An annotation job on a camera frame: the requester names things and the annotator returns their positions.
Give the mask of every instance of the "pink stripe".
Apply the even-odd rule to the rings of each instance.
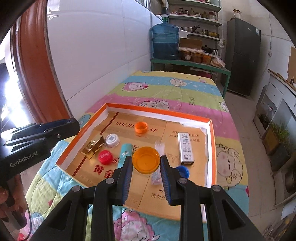
[[[119,96],[117,94],[106,95],[98,102],[96,102],[87,112],[95,113],[105,103],[118,103],[118,104],[130,104],[140,105],[147,101],[162,101],[160,98],[146,98],[146,97],[127,97]],[[175,100],[164,100],[168,102],[169,110],[182,112],[191,115],[197,115],[212,119],[215,136],[231,138],[239,141],[239,135],[236,130],[235,124],[229,112],[222,112],[219,110],[210,109],[199,105],[189,105],[188,103],[182,103]]]

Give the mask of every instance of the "red bottle cap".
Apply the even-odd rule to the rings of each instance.
[[[108,150],[103,150],[99,153],[99,161],[103,165],[109,165],[113,160],[113,156],[110,151]]]

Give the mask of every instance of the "brown wood trim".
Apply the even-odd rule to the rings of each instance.
[[[48,57],[47,0],[36,1],[12,27],[12,57],[24,100],[38,123],[69,118]]]

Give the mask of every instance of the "pink sheep print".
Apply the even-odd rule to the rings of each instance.
[[[155,241],[160,235],[154,236],[152,226],[147,219],[130,209],[114,222],[114,233],[117,241]]]
[[[129,82],[129,83],[125,83],[124,87],[122,88],[122,90],[126,90],[126,91],[137,91],[137,90],[146,90],[148,89],[148,84],[141,83],[141,82]]]

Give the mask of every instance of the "colorful bedspread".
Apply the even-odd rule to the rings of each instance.
[[[172,72],[136,72],[87,110],[79,120],[80,127],[85,125],[104,103],[138,105],[211,118],[216,140],[217,183],[248,214],[247,171],[239,135],[224,99],[211,79]],[[56,145],[27,192],[32,233],[61,198],[73,186],[79,185],[55,165],[67,145],[65,140]],[[91,212],[92,207],[89,208],[89,223]],[[175,241],[179,237],[178,221],[160,219],[117,206],[113,207],[113,218],[115,237],[120,241]],[[89,240],[90,225],[87,229]],[[207,240],[206,224],[204,234]]]

